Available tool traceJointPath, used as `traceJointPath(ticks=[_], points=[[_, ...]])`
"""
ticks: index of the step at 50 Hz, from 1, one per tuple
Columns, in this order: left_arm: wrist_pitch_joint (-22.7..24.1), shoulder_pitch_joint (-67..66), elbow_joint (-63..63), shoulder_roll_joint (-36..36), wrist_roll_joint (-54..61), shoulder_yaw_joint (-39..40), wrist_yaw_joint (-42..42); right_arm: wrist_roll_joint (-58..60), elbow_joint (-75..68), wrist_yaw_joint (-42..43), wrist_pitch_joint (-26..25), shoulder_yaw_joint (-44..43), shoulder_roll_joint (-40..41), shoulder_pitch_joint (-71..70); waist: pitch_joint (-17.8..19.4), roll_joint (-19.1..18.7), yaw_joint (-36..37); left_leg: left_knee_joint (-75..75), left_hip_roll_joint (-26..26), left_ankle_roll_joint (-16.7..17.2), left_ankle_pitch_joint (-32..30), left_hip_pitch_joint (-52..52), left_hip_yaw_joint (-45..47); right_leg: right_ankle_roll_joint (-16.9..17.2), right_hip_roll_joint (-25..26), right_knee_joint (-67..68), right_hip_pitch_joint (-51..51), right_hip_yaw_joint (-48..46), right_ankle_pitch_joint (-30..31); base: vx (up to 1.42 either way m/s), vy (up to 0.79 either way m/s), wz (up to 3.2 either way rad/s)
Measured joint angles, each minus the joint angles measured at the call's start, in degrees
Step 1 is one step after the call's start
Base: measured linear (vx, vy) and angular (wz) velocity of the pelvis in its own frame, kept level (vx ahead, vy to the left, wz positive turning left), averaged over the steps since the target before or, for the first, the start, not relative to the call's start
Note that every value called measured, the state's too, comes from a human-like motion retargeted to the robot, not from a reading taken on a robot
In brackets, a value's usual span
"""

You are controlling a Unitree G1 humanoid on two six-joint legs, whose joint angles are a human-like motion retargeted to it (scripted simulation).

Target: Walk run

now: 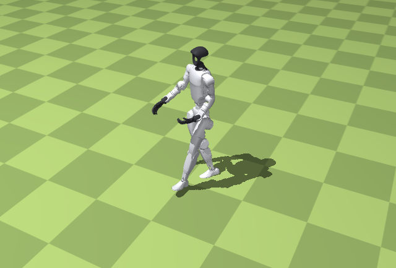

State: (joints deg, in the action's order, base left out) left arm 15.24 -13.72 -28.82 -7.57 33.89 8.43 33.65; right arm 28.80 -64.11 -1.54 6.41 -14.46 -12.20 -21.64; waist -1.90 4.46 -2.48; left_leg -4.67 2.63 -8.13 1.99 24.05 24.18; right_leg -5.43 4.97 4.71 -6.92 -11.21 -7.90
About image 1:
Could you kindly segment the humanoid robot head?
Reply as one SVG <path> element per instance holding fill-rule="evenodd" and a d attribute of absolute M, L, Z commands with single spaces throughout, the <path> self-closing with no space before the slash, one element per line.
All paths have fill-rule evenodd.
<path fill-rule="evenodd" d="M 196 66 L 195 70 L 203 71 L 203 70 L 199 69 L 200 67 L 207 70 L 207 68 L 204 66 L 204 63 L 202 61 L 200 61 L 201 58 L 208 56 L 209 52 L 207 51 L 207 49 L 204 48 L 203 46 L 198 46 L 198 47 L 195 47 L 194 49 L 192 49 L 191 53 L 192 53 L 192 62 Z M 197 61 L 195 61 L 195 57 L 197 58 Z"/>

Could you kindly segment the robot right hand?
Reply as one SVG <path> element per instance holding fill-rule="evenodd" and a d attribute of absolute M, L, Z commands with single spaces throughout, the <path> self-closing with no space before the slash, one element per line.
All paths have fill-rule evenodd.
<path fill-rule="evenodd" d="M 156 103 L 155 105 L 154 105 L 154 107 L 152 108 L 152 113 L 153 114 L 157 114 L 157 110 L 163 105 L 163 104 L 166 104 L 166 100 L 168 99 L 168 97 L 163 97 L 162 99 L 161 99 L 161 101 L 160 102 L 158 102 L 158 103 Z"/>

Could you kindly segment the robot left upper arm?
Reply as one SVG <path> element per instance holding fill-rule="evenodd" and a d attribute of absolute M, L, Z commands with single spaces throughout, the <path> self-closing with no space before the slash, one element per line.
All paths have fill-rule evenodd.
<path fill-rule="evenodd" d="M 214 89 L 214 78 L 209 74 L 204 74 L 202 76 L 203 83 L 206 86 L 206 91 L 208 95 L 205 96 L 205 101 L 209 102 L 212 97 L 215 98 L 215 89 Z"/>

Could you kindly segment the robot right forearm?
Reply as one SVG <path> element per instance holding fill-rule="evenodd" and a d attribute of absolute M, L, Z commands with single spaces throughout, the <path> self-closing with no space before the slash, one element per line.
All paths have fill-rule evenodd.
<path fill-rule="evenodd" d="M 178 88 L 178 84 L 177 84 L 176 87 L 170 93 L 164 96 L 164 97 L 168 97 L 168 99 L 165 102 L 166 103 L 170 102 L 170 100 L 173 99 L 180 92 L 181 90 Z"/>

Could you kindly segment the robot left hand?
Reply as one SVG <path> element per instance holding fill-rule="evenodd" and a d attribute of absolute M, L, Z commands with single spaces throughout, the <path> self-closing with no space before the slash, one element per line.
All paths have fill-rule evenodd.
<path fill-rule="evenodd" d="M 180 124 L 189 124 L 189 123 L 192 123 L 192 122 L 196 122 L 197 119 L 200 119 L 200 115 L 193 116 L 192 118 L 189 118 L 189 119 L 187 119 L 187 118 L 183 118 L 183 119 L 184 119 L 184 121 L 181 121 L 178 118 L 177 119 L 178 123 L 180 123 Z"/>

